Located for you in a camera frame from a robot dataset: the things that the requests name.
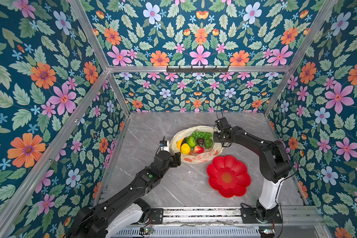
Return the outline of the yellow printed plastic bag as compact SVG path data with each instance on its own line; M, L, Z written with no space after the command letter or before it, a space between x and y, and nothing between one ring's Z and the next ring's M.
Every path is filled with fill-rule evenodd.
M221 143L213 138L215 129L209 126L196 126L175 134L170 142L170 151L181 153L184 163L198 164L210 162L223 152Z

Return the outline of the red flower-shaped plate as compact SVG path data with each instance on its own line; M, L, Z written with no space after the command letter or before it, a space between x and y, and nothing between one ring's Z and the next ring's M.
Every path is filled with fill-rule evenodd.
M247 166L231 155L215 157L207 174L209 185L224 198L242 197L251 185Z

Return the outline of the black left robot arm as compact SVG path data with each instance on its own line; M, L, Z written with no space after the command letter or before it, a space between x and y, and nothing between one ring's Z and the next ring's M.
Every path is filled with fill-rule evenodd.
M120 192L94 207L81 208L65 238L111 238L127 226L145 223L151 207L143 199L161 182L170 168L181 165L181 152L171 152L169 142L160 141L154 161L137 173Z

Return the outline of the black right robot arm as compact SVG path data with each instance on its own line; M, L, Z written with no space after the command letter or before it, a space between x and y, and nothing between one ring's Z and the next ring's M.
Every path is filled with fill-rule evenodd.
M290 178L292 169L290 154L280 141L261 139L246 132L243 128L232 127L225 117L215 121L217 131L213 132L215 142L223 147L239 144L259 156L259 168L264 177L262 192L257 200L254 215L257 221L265 223L280 216L279 194L283 182Z

